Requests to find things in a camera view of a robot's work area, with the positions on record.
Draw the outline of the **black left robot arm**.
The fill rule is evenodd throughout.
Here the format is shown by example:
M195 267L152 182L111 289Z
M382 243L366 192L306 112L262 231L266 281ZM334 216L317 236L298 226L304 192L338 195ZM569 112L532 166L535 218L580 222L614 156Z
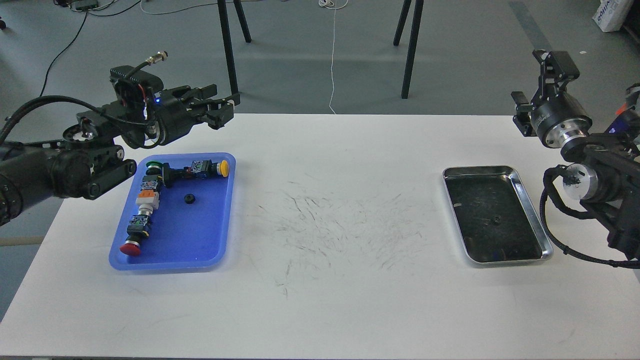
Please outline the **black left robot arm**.
M144 68L167 59L160 51L137 66L110 69L116 100L96 107L62 95L39 96L7 117L1 129L1 223L48 198L94 200L131 178L137 162L126 159L117 137L135 149L151 150L186 136L206 123L218 130L234 117L240 104L235 92L216 98L217 85L166 89ZM54 103L80 105L77 123L61 139L23 143L7 141L9 133L30 112Z

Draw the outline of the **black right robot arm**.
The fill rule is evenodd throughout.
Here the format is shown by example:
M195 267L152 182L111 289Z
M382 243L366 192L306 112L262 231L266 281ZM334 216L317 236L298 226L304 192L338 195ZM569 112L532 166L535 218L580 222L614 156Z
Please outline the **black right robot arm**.
M639 84L625 91L615 120L601 133L590 133L593 121L567 92L580 72L567 51L535 49L540 66L538 88L531 99L514 91L512 118L524 137L537 137L546 148L559 149L567 165L546 169L539 205L542 228L565 255L614 268L639 268ZM562 243L548 228L546 202L579 220L597 220L610 248L625 260L598 259Z

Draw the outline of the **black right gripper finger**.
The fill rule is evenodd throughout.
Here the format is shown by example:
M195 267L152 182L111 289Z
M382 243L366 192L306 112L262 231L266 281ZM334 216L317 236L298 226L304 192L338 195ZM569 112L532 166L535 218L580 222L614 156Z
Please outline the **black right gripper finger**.
M567 85L579 78L580 71L568 51L535 49L532 55L540 65L538 89L531 102L544 103L566 92Z
M512 91L510 96L515 104L515 115L512 121L524 137L537 136L534 126L531 123L531 112L533 105L522 91Z

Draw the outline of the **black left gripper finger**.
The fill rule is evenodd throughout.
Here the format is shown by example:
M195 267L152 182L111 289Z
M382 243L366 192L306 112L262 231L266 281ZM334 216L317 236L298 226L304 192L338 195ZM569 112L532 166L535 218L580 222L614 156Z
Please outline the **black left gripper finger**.
M218 99L198 99L192 102L192 116L199 123L206 123L213 130L219 130L234 117L234 107L241 102L241 94Z
M179 103L192 103L199 102L211 102L211 98L218 93L217 85L207 85L201 88L192 88L189 85L178 86L176 88L168 89L169 102Z

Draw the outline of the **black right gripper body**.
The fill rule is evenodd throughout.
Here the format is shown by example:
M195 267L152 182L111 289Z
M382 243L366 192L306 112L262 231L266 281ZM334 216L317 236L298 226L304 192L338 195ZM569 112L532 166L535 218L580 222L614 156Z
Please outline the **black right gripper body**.
M553 96L535 105L531 125L542 145L558 149L573 139L586 137L593 120L574 96Z

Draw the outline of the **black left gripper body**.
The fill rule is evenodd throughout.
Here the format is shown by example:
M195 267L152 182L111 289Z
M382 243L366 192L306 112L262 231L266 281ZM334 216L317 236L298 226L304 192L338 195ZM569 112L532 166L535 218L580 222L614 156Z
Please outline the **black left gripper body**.
M160 125L160 146L186 136L192 127L202 123L205 111L204 101L195 98L181 101L175 96L160 96L153 105L154 119Z

